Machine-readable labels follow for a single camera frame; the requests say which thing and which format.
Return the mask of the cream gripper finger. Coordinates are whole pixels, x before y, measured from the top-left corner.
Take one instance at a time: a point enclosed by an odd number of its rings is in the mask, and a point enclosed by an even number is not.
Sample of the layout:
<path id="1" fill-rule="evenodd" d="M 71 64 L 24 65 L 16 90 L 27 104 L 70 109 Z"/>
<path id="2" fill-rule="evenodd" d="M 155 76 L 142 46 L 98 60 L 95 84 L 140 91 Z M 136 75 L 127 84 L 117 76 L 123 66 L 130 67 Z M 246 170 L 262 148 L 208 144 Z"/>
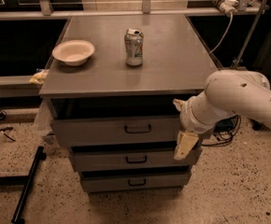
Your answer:
<path id="1" fill-rule="evenodd" d="M 196 133 L 179 131 L 174 159 L 177 161 L 184 160 L 198 140 L 199 137 Z"/>
<path id="2" fill-rule="evenodd" d="M 185 102 L 183 100 L 174 99 L 173 104 L 178 112 L 182 112 L 184 110 Z"/>

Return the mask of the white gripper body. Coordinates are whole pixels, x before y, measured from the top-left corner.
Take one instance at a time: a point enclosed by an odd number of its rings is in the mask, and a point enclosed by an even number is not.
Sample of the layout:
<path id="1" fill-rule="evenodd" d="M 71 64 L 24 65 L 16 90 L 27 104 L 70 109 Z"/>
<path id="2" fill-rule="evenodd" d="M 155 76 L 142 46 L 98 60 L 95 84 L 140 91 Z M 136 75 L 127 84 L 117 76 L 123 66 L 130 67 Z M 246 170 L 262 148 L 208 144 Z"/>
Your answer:
<path id="1" fill-rule="evenodd" d="M 211 130 L 217 123 L 216 117 L 211 107 L 193 106 L 191 102 L 185 102 L 179 114 L 182 127 L 197 134 Z"/>

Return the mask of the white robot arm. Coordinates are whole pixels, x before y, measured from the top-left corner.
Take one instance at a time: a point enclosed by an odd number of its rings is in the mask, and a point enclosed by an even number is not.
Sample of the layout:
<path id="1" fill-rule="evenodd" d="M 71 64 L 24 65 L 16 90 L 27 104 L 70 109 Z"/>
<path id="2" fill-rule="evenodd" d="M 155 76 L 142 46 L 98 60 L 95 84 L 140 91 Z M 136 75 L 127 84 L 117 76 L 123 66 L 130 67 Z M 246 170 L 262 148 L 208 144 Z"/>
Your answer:
<path id="1" fill-rule="evenodd" d="M 245 70 L 219 70 L 206 80 L 204 90 L 186 101 L 173 101 L 179 111 L 174 159 L 181 161 L 198 142 L 199 136 L 234 115 L 261 122 L 271 129 L 271 90 L 268 79 Z"/>

